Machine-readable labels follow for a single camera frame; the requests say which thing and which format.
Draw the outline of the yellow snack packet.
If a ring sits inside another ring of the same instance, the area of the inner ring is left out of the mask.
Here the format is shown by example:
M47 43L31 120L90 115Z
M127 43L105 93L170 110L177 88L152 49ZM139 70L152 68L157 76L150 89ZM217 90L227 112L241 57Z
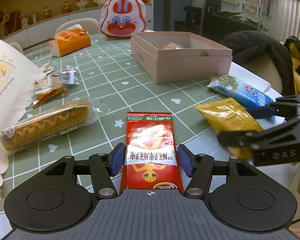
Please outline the yellow snack packet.
M195 105L216 134L231 131L262 131L259 123L233 98Z

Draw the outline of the red snack packet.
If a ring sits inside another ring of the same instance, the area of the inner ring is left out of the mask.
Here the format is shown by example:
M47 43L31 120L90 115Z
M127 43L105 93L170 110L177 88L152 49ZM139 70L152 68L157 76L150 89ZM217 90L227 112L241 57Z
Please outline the red snack packet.
M120 191L184 192L171 113L127 112L126 152Z

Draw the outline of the blue seaweed snack packet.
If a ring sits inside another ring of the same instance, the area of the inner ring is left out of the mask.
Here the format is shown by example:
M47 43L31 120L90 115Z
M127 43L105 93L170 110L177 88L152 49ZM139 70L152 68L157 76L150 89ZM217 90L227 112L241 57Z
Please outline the blue seaweed snack packet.
M266 106L273 102L263 92L230 75L212 79L208 87L226 97L233 98L245 108Z

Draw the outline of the long bread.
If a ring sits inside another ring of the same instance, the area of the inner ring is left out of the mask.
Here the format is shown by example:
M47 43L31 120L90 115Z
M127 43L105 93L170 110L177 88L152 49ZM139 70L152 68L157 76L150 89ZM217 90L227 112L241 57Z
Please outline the long bread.
M78 99L3 129L0 143L6 152L15 154L47 139L93 124L109 111L110 108L100 99Z

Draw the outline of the beige chair with jacket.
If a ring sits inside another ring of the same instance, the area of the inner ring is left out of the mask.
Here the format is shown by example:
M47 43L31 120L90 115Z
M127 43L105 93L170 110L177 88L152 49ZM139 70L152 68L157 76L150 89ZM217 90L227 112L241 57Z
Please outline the beige chair with jacket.
M286 62L283 59L271 58L268 53L263 53L249 63L242 64L242 67L261 77L270 83L272 89L282 93L283 71L286 69Z

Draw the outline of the black jacket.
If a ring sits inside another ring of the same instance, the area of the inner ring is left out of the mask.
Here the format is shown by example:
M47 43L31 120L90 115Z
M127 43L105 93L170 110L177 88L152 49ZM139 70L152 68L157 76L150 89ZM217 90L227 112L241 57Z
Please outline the black jacket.
M242 64L253 61L263 53L268 53L271 58L283 59L287 66L281 74L283 91L282 96L296 94L294 86L293 61L288 49L276 39L259 31L244 30L226 35L221 44L232 50L234 63Z

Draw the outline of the green checkered tablecloth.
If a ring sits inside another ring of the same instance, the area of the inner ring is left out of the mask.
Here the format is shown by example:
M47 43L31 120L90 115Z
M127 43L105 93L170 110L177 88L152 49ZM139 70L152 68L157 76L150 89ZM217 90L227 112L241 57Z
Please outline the green checkered tablecloth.
M204 152L217 160L227 160L229 152L217 141L196 104L221 100L208 85L208 77L156 84L131 55L129 40L108 40L93 35L91 46L61 58L51 56L48 48L27 53L35 65L49 64L54 70L77 67L78 84L69 94L39 109L28 108L26 116L61 106L87 96L101 99L109 113L95 123L61 135L9 158L3 176L2 194L30 178L65 155L87 159L95 153L108 153L125 141L126 114L134 112L171 112L176 144L185 143L194 153Z

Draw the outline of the small silver snack packets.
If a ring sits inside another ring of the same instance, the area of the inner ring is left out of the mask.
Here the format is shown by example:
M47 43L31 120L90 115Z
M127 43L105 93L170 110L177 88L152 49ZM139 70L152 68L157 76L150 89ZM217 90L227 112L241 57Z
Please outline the small silver snack packets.
M53 74L58 78L60 83L66 85L77 85L78 84L78 68L77 67L64 67L60 73Z

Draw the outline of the small red orange packet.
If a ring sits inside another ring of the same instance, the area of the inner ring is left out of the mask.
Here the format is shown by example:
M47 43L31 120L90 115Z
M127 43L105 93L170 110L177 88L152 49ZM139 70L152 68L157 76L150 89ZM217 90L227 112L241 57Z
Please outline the small red orange packet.
M68 94L66 83L61 82L60 74L49 74L34 82L32 108L36 109L62 94Z

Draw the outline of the black fish tank stand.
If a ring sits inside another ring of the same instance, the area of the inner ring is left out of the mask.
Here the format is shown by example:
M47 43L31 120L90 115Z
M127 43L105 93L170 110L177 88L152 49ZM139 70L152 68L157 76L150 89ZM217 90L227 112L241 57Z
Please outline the black fish tank stand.
M175 31L188 31L212 40L240 30L267 33L271 0L190 0L174 22Z

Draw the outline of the pink cardboard box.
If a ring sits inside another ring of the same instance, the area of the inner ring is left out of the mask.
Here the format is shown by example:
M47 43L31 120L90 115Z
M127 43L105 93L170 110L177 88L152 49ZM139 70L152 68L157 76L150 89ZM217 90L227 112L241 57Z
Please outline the pink cardboard box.
M184 49L164 50L167 42ZM131 54L155 83L229 73L232 50L202 36L181 31L133 33Z

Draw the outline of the wrapped biscuit in box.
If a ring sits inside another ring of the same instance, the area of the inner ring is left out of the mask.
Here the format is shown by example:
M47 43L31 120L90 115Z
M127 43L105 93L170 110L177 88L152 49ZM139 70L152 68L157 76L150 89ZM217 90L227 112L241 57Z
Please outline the wrapped biscuit in box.
M184 47L176 43L167 42L165 45L163 45L163 49L164 50L184 49Z

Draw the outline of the orange tissue box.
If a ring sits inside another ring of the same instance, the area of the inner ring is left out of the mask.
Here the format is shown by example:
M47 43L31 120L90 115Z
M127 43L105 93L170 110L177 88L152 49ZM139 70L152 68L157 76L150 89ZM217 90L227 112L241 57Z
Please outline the orange tissue box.
M88 32L80 27L63 31L49 41L49 49L54 57L63 57L89 46L91 38Z

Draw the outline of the beige chair far middle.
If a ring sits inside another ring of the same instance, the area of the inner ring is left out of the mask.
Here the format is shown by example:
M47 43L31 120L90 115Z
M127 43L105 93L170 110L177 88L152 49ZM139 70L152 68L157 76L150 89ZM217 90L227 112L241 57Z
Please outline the beige chair far middle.
M96 19L81 18L63 23L57 28L55 34L57 35L63 31L72 30L77 27L80 27L81 29L87 31L89 35L98 34L100 32L100 24Z

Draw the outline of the large cream paper bag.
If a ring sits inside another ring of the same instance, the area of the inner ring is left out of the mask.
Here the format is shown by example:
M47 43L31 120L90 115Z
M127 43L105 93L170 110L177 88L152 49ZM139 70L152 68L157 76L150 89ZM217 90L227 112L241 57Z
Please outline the large cream paper bag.
M32 102L34 79L44 73L26 56L0 40L0 133L15 125ZM8 151L0 140L0 187L8 168Z

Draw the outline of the red white bunny bag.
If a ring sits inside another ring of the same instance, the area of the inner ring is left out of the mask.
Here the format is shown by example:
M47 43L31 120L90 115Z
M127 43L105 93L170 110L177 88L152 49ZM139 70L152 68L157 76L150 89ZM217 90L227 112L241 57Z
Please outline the red white bunny bag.
M130 38L147 30L146 6L142 0L108 0L102 8L100 32L108 38Z

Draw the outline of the beige chair far left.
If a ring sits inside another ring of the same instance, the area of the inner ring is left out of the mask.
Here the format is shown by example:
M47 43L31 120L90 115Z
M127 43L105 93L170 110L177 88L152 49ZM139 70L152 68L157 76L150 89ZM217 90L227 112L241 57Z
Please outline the beige chair far left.
M24 55L24 51L23 51L21 45L18 42L11 42L11 43L9 43L9 45L12 46L17 51L19 51L19 53Z

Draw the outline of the wooden shelf cabinet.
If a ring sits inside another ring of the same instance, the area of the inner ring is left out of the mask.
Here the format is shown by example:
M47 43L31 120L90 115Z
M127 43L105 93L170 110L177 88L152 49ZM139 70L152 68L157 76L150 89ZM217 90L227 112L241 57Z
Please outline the wooden shelf cabinet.
M147 27L153 28L152 0L146 5ZM18 42L23 49L35 47L54 36L63 23L100 20L102 5L96 0L0 0L0 39Z

